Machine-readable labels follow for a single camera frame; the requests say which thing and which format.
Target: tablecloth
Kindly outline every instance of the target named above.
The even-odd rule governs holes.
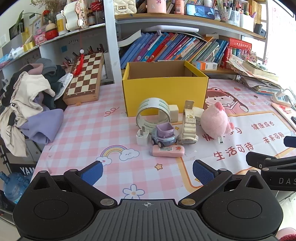
[[[44,147],[34,175],[40,170],[61,175],[99,160],[103,175],[94,187],[118,202],[122,198],[173,198],[178,202],[202,186],[192,171],[196,159],[214,169],[243,174],[250,169],[245,160],[249,151],[277,157],[296,155],[283,144],[284,136],[295,135],[295,131],[273,109],[269,96],[232,80],[210,79],[205,107],[214,101],[223,103],[235,126],[223,137],[223,144],[198,126],[199,140],[185,146],[185,156],[153,157],[148,152],[152,145],[136,143],[138,127],[135,117],[126,116],[122,86],[101,86],[98,101],[67,107],[63,124],[55,140]],[[174,127],[178,134],[180,122]]]

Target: white power adapter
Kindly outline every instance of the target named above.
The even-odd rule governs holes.
[[[271,99],[274,103],[291,107],[292,105],[289,102],[289,96],[287,96],[284,91],[280,90],[278,93],[274,93],[271,96]]]

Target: cloud illustration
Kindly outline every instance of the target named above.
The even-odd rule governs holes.
[[[96,158],[96,161],[100,161],[103,164],[103,166],[109,165],[112,163],[112,160],[106,156],[99,156]]]
[[[133,157],[137,157],[139,154],[140,153],[138,151],[135,151],[134,149],[127,149],[122,151],[121,155],[119,156],[119,159],[122,161],[126,161]]]

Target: star illustration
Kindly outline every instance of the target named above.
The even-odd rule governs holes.
[[[162,164],[158,164],[157,163],[157,165],[155,166],[155,168],[159,171],[160,169],[162,169],[163,168],[163,165]]]

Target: metal screw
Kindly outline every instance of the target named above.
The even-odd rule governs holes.
[[[111,198],[105,198],[105,199],[102,199],[102,200],[100,201],[100,203],[101,203],[102,205],[104,205],[104,206],[111,206],[111,205],[113,205],[115,202],[114,202],[114,200],[111,199]]]
[[[181,201],[181,203],[185,206],[192,206],[195,204],[195,201],[191,198],[185,198]]]

